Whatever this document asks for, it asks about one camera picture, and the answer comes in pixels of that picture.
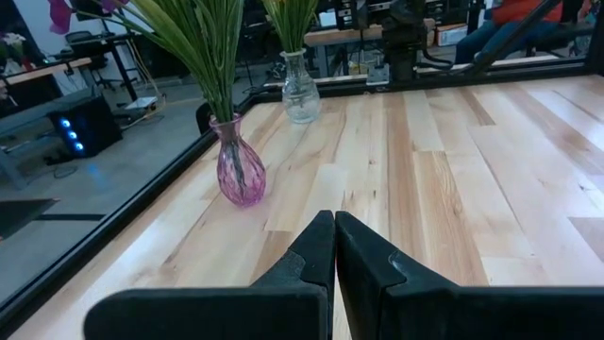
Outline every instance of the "concrete floor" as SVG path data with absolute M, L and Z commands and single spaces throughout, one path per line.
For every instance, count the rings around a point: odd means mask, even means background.
M 261 85 L 263 80 L 265 76 L 257 76 L 254 83 Z M 247 97 L 248 88 L 246 77 L 235 83 L 236 104 Z M 26 169 L 31 182 L 23 190 L 15 189 L 0 174 L 1 199 L 58 198 L 59 202 L 47 213 L 115 211 L 200 136 L 195 121 L 195 111 L 203 103 L 199 88 L 192 84 L 159 90 L 167 95 L 168 105 L 158 113 L 163 118 L 126 130 L 122 141 L 96 157 L 60 165 L 62 169 L 77 167 L 67 178 L 55 179 L 52 168 L 41 165 L 41 161 Z M 138 91 L 139 96 L 152 94 L 155 92 L 143 88 Z M 111 106 L 128 100 L 127 93 L 105 92 L 105 97 Z M 34 221 L 2 241 L 0 303 L 34 280 L 97 226 L 97 222 Z

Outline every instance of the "black metal frame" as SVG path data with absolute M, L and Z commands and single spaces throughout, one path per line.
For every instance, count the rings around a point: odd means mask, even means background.
M 368 86 L 364 79 L 339 81 L 319 85 L 322 97 L 345 96 L 365 93 L 426 90 L 453 86 L 469 86 L 493 82 L 532 80 L 552 77 L 570 77 L 590 74 L 604 76 L 604 13 L 600 11 L 596 33 L 586 58 L 555 59 L 526 64 L 490 67 L 478 76 L 445 76 L 444 72 L 424 74 L 422 77 L 389 86 Z M 265 87 L 260 93 L 250 94 L 237 111 L 245 115 L 257 104 L 281 100 L 280 89 Z M 113 237 L 132 222 L 169 185 L 172 184 L 195 160 L 216 142 L 213 131 L 202 136 L 151 181 L 131 197 L 117 211 L 106 216 L 101 224 L 79 243 L 66 251 L 36 279 L 0 305 L 0 339 L 18 329 L 46 300 L 77 273 Z

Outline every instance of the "person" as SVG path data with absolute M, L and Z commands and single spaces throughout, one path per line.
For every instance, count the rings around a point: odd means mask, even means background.
M 491 19 L 485 21 L 477 30 L 461 39 L 455 52 L 455 63 L 470 63 L 476 53 L 489 53 L 503 43 L 518 27 L 532 10 L 537 8 L 542 0 L 503 0 L 494 1 L 489 9 Z M 562 2 L 552 9 L 533 29 L 529 30 L 516 44 L 505 51 L 500 59 L 505 59 L 510 53 L 522 49 L 532 40 L 537 40 L 553 31 L 562 17 Z

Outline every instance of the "pink glass vase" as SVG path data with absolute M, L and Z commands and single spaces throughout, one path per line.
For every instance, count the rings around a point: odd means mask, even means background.
M 246 143 L 239 127 L 242 117 L 228 123 L 218 123 L 214 116 L 210 126 L 220 139 L 218 155 L 218 184 L 220 190 L 239 207 L 250 207 L 260 202 L 266 187 L 266 171 L 258 154 Z

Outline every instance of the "computer tower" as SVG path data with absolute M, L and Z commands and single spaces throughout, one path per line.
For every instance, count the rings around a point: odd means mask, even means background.
M 68 110 L 49 113 L 48 117 L 74 158 L 96 156 L 122 139 L 122 131 L 103 96 L 83 99 Z

